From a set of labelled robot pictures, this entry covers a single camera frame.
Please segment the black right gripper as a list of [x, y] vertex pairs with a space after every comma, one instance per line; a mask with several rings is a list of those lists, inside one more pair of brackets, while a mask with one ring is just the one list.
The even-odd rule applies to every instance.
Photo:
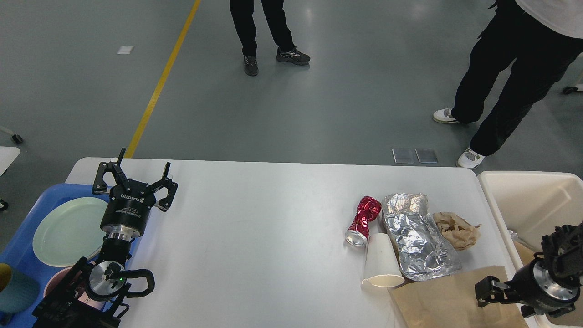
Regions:
[[556, 273], [542, 260], [533, 260], [508, 282], [500, 282], [494, 276], [480, 280], [475, 284], [475, 299], [479, 308], [492, 303], [521, 303], [523, 318], [534, 315], [558, 318], [575, 311], [580, 288], [580, 276]]

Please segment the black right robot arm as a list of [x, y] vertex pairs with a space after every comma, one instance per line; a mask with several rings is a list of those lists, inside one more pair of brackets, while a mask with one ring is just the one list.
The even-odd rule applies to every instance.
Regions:
[[542, 237], [541, 246], [542, 251], [517, 270], [512, 280], [500, 282], [486, 276], [476, 283], [478, 307], [520, 303], [523, 318], [557, 318], [575, 311], [582, 288], [582, 225], [556, 226], [552, 234]]

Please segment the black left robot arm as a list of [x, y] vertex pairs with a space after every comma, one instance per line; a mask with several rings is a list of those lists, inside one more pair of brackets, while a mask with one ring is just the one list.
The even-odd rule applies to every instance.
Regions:
[[133, 241], [143, 236], [150, 211], [171, 207], [177, 183], [166, 163], [162, 178], [144, 183], [128, 178], [121, 168], [125, 154], [101, 162], [92, 185], [94, 195], [108, 195], [101, 229], [105, 232], [94, 262], [82, 257], [33, 310], [35, 328], [117, 328], [129, 305], [124, 299], [145, 297], [155, 288], [150, 270], [127, 269]]

